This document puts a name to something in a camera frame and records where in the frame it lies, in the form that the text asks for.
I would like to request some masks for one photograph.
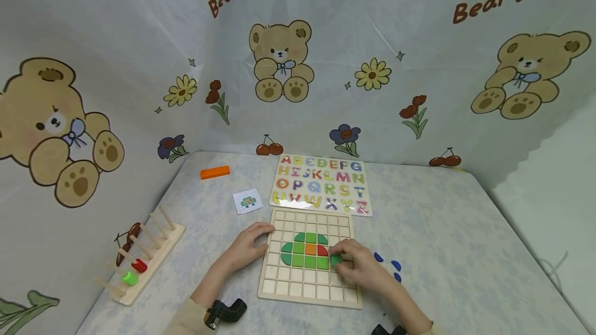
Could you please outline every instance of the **black device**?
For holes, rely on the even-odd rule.
[[[391,334],[389,334],[389,332],[387,332],[387,330],[385,330],[385,328],[383,326],[381,326],[380,324],[377,324],[377,326],[372,331],[371,335],[407,335],[407,334],[406,334],[406,330],[404,330],[404,328],[401,326],[397,326],[395,328],[395,330],[393,330],[393,332],[391,332]]]
[[[246,303],[242,299],[236,299],[231,307],[216,300],[213,306],[207,309],[208,317],[205,319],[205,324],[208,328],[215,330],[220,320],[227,323],[238,322],[246,312],[246,308]]]

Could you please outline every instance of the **white tablecloth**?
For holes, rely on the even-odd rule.
[[[270,221],[271,207],[238,216],[232,194],[256,188],[267,204],[275,156],[198,152],[189,156],[161,204],[187,227],[137,303],[125,307],[103,292],[78,334],[161,334],[212,261],[246,226]],[[202,181],[201,170],[231,174]],[[372,218],[354,219],[356,239],[401,263],[403,284],[424,312],[451,335],[587,334],[471,174],[438,167],[366,163]],[[262,261],[227,283],[221,299],[248,309],[219,334],[365,334],[393,314],[364,292],[364,309],[320,307],[257,298]]]

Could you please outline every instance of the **black wrist strap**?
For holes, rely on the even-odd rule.
[[[227,323],[238,322],[246,312],[246,308],[246,303],[242,299],[236,299],[231,307],[228,307],[222,301],[216,300],[213,306],[207,309],[205,324],[208,328],[215,330],[220,320]]]

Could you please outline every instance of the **cartoon bear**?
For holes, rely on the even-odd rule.
[[[514,36],[499,49],[501,65],[472,102],[472,111],[484,114],[501,109],[503,118],[528,118],[542,103],[557,98],[559,89],[551,79],[564,73],[572,58],[583,54],[591,42],[582,31]]]
[[[294,21],[289,26],[256,24],[250,30],[250,49],[255,54],[255,91],[267,102],[282,95],[300,102],[308,95],[309,83],[315,78],[312,69],[303,64],[308,54],[310,25]]]
[[[101,171],[114,171],[124,147],[102,113],[83,111],[75,71],[52,58],[29,58],[0,91],[0,160],[28,167],[35,183],[55,186],[66,207],[84,205]]]

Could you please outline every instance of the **child's hand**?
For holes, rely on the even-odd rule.
[[[275,227],[271,224],[255,222],[238,234],[232,245],[213,265],[223,269],[227,275],[246,267],[258,257],[263,256],[269,247],[266,243],[255,247],[256,238],[261,234],[273,232],[273,230]]]
[[[354,257],[354,269],[336,264],[337,272],[361,287],[382,294],[395,282],[393,277],[379,264],[370,250],[354,239],[345,239],[330,250],[334,253],[349,253]]]

